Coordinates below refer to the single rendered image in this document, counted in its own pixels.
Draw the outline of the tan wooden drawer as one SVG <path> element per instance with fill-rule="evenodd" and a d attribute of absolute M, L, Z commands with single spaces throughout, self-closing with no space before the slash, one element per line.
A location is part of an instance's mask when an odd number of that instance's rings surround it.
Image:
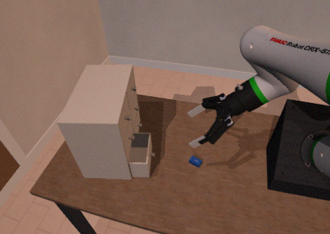
<path fill-rule="evenodd" d="M 127 95 L 126 95 L 125 99 L 124 99 L 121 115 L 120 115 L 120 120 L 118 123 L 123 142 L 124 142 L 124 138 L 126 135 L 126 128 L 127 128 L 128 120 L 131 120 L 131 116 L 129 115 L 129 113 L 130 113 L 129 104 L 128 104 L 128 99 L 127 99 Z"/>
<path fill-rule="evenodd" d="M 128 84 L 126 91 L 127 91 L 128 100 L 129 100 L 129 109 L 131 109 L 134 91 L 136 91 L 133 69 L 132 69 L 132 72 L 131 72 L 131 75 L 129 78 L 129 84 Z"/>
<path fill-rule="evenodd" d="M 128 162 L 131 177 L 149 177 L 151 156 L 154 158 L 154 152 L 151 153 L 151 134 L 133 133 L 133 135 Z"/>
<path fill-rule="evenodd" d="M 139 106 L 138 106 L 137 96 L 136 96 L 136 91 L 135 91 L 133 100 L 132 100 L 132 107 L 131 107 L 131 111 L 130 111 L 133 129 L 134 129 L 134 124 L 135 124 L 136 111 L 139 111 Z"/>
<path fill-rule="evenodd" d="M 135 118 L 134 133 L 139 132 L 139 127 L 142 127 L 142 124 L 140 123 L 139 111 L 137 111 L 136 118 Z"/>
<path fill-rule="evenodd" d="M 127 162 L 129 159 L 129 150 L 130 150 L 130 146 L 131 146 L 131 141 L 134 140 L 134 135 L 132 133 L 133 133 L 132 121 L 129 120 L 127 130 L 126 130 L 126 137 L 125 137 L 125 141 L 124 141 L 124 145 L 123 145 L 125 152 L 126 152 Z"/>

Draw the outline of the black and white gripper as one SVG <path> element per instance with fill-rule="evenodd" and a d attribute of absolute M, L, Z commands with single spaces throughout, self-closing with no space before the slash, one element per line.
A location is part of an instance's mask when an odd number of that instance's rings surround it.
<path fill-rule="evenodd" d="M 235 92 L 232 92 L 227 96 L 222 93 L 217 96 L 203 98 L 202 101 L 203 102 L 201 103 L 201 105 L 198 105 L 196 108 L 189 111 L 188 115 L 190 117 L 194 117 L 195 115 L 204 111 L 206 108 L 216 110 L 217 117 L 206 135 L 203 135 L 200 138 L 189 143 L 192 148 L 196 148 L 199 145 L 204 144 L 205 142 L 210 142 L 213 145 L 229 127 L 234 125 L 231 118 L 233 116 L 238 116 L 246 111 L 239 104 L 235 96 Z"/>

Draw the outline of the beige small chest of drawers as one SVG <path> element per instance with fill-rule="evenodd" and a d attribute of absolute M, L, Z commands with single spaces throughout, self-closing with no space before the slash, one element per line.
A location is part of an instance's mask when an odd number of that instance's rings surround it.
<path fill-rule="evenodd" d="M 118 124 L 132 69 L 86 65 L 57 122 L 84 178 L 132 179 Z"/>

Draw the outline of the blue rectangular block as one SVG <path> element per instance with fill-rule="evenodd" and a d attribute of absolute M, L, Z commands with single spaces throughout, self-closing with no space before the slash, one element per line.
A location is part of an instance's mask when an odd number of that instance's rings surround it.
<path fill-rule="evenodd" d="M 191 158 L 189 159 L 189 163 L 190 164 L 193 164 L 193 165 L 195 165 L 196 167 L 200 167 L 200 165 L 202 164 L 202 160 L 200 160 L 200 159 L 198 159 L 198 158 L 196 158 L 196 157 L 194 157 L 194 156 L 191 156 Z"/>

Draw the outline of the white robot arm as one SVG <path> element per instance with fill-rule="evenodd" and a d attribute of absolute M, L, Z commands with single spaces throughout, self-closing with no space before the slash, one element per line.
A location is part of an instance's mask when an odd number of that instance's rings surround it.
<path fill-rule="evenodd" d="M 330 42 L 255 26 L 242 36 L 240 51 L 257 72 L 235 87 L 235 96 L 246 111 L 290 94 L 299 85 L 330 105 Z M 300 145 L 300 157 L 309 169 L 330 177 L 330 131 L 309 133 Z"/>

